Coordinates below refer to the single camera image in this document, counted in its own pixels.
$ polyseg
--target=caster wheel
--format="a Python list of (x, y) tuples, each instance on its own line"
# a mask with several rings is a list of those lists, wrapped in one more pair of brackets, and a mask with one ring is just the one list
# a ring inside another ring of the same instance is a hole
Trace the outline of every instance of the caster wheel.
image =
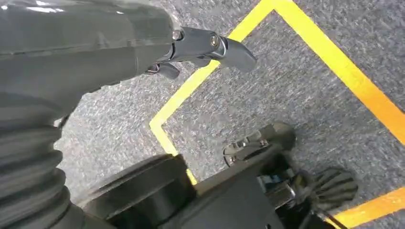
[(285, 150), (291, 150), (297, 139), (294, 128), (283, 122), (275, 122), (273, 128), (276, 131), (276, 140), (281, 143)]
[(330, 168), (315, 176), (313, 200), (316, 207), (329, 211), (352, 201), (359, 186), (353, 175), (341, 169)]

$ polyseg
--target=gray carpet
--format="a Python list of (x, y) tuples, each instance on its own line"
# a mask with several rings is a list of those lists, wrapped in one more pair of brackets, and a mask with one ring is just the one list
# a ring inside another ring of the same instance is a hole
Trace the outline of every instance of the gray carpet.
[[(184, 26), (228, 34), (258, 1), (154, 1)], [(296, 3), (402, 110), (404, 12), (396, 1)], [(275, 12), (244, 43), (259, 58), (249, 74), (215, 71), (163, 128), (198, 180), (221, 169), (220, 149), (273, 120), (294, 125), (293, 157), (311, 172), (344, 167), (361, 181), (360, 204), (405, 185), (404, 147)], [(140, 76), (87, 94), (57, 147), (73, 197), (100, 179), (164, 151), (149, 121), (195, 70), (175, 81)], [(404, 211), (360, 228), (405, 228)]]

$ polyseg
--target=yellow tape line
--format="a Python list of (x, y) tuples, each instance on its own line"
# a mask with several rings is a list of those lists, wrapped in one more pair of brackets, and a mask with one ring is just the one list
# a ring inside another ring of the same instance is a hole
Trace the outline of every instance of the yellow tape line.
[(359, 100), (405, 145), (405, 114), (291, 0), (273, 0), (277, 13)]
[(357, 207), (341, 212), (337, 214), (335, 218), (348, 228), (354, 228), (363, 223), (404, 209), (404, 207), (405, 187), (401, 187)]
[[(250, 13), (237, 25), (229, 35), (229, 38), (241, 42), (255, 27), (273, 10), (268, 0), (261, 0)], [(150, 129), (156, 136), (164, 151), (168, 154), (177, 155), (178, 152), (171, 140), (162, 128), (163, 123), (180, 107), (180, 105), (204, 82), (204, 80), (219, 66), (218, 61), (211, 61), (204, 68), (196, 70), (178, 91), (168, 100), (149, 123)], [(190, 170), (187, 174), (193, 184), (197, 180)]]

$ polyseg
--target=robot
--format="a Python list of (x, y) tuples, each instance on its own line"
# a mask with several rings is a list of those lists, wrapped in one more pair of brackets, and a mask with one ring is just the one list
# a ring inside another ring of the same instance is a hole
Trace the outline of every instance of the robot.
[(320, 214), (345, 228), (327, 211), (354, 198), (353, 175), (295, 167), (288, 151), (296, 136), (282, 122), (226, 146), (229, 168), (195, 186), (181, 155), (161, 155), (73, 204), (53, 145), (85, 93), (143, 73), (176, 78), (172, 62), (217, 60), (248, 72), (256, 58), (213, 31), (175, 28), (164, 10), (140, 2), (1, 4), (0, 228), (334, 228)]

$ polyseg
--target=bolt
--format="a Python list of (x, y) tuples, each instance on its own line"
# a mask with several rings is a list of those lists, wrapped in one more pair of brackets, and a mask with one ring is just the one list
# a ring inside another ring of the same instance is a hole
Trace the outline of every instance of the bolt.
[(218, 38), (218, 36), (216, 34), (213, 34), (211, 36), (211, 45), (214, 46), (214, 47), (219, 45), (219, 38)]
[(172, 38), (173, 38), (173, 40), (179, 41), (179, 40), (183, 39), (183, 34), (181, 33), (180, 30), (175, 30), (175, 31), (173, 31)]

